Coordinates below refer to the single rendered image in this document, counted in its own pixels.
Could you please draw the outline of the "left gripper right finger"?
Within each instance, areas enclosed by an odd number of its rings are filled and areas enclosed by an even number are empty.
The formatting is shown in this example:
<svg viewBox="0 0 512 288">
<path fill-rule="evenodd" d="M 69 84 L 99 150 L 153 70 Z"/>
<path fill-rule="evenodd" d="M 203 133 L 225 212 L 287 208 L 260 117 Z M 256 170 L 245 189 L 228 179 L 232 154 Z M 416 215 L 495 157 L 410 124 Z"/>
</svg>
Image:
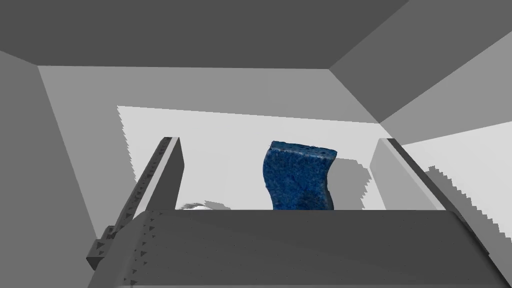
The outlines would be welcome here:
<svg viewBox="0 0 512 288">
<path fill-rule="evenodd" d="M 393 138 L 377 141 L 369 168 L 386 210 L 456 209 Z"/>
</svg>

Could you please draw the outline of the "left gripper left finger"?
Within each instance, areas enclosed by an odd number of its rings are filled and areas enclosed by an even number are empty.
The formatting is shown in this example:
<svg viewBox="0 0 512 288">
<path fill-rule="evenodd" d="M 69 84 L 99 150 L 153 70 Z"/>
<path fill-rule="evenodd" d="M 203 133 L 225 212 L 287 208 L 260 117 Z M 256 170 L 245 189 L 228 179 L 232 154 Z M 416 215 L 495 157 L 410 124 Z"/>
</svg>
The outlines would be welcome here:
<svg viewBox="0 0 512 288">
<path fill-rule="evenodd" d="M 174 210 L 185 163 L 178 137 L 164 137 L 130 193 L 115 223 L 118 233 L 145 211 Z"/>
</svg>

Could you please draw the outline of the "blue sponge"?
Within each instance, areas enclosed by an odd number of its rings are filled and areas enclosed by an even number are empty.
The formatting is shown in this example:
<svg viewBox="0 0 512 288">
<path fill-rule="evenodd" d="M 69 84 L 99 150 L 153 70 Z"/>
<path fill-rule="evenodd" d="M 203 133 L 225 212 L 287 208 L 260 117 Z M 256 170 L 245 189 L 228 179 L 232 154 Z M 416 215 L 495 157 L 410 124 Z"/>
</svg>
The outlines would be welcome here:
<svg viewBox="0 0 512 288">
<path fill-rule="evenodd" d="M 333 210 L 328 172 L 333 149 L 272 141 L 262 174 L 273 210 Z"/>
</svg>

